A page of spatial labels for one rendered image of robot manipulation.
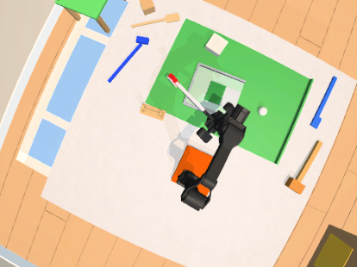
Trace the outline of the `green putting mat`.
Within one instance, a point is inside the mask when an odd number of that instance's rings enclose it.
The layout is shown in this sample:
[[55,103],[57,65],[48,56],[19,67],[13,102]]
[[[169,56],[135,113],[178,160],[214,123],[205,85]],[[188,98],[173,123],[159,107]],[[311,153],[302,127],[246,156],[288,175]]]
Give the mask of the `green putting mat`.
[[[228,41],[219,57],[205,49],[214,33]],[[251,112],[243,123],[247,130],[238,146],[274,163],[310,79],[186,18],[145,103],[208,130],[204,125],[208,116],[185,106],[186,94],[168,79],[172,74],[188,91],[199,62],[246,80],[237,103]],[[260,108],[266,108],[267,113],[260,115]]]

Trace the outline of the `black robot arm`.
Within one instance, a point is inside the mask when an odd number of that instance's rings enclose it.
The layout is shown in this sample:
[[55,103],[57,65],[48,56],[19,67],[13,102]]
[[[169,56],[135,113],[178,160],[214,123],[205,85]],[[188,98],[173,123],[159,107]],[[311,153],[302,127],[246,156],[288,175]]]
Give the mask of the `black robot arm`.
[[[193,209],[199,211],[204,209],[210,202],[211,191],[217,185],[217,179],[222,171],[226,160],[231,153],[232,149],[237,147],[244,139],[247,127],[243,125],[247,116],[251,111],[236,104],[232,113],[224,120],[223,124],[219,127],[217,133],[219,137],[219,147],[213,159],[210,162],[206,172],[201,177],[197,176],[193,171],[183,170],[178,175],[177,184],[185,188],[181,194],[181,202]],[[198,186],[203,185],[206,189],[210,190],[208,196],[202,194]]]

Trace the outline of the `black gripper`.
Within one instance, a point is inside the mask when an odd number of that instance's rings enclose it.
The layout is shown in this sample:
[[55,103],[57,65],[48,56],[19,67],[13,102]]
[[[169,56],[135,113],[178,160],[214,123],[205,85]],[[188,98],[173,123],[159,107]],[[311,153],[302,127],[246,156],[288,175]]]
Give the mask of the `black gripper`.
[[220,133],[219,127],[223,124],[224,120],[227,119],[228,115],[232,113],[234,108],[235,106],[231,102],[226,102],[223,106],[223,109],[225,109],[226,111],[225,114],[221,110],[218,110],[215,113],[211,114],[215,118],[215,120],[211,121],[209,117],[207,117],[207,121],[204,123],[204,125],[207,127],[208,130],[206,130],[204,127],[201,127],[197,131],[197,136],[204,143],[208,143],[213,138],[210,133]]

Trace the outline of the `white golf ball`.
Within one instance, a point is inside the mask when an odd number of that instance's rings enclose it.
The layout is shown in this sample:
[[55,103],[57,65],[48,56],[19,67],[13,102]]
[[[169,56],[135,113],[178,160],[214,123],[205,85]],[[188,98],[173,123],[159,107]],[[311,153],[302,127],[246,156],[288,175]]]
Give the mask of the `white golf ball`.
[[260,113],[260,115],[265,115],[267,113],[266,108],[260,108],[259,113]]

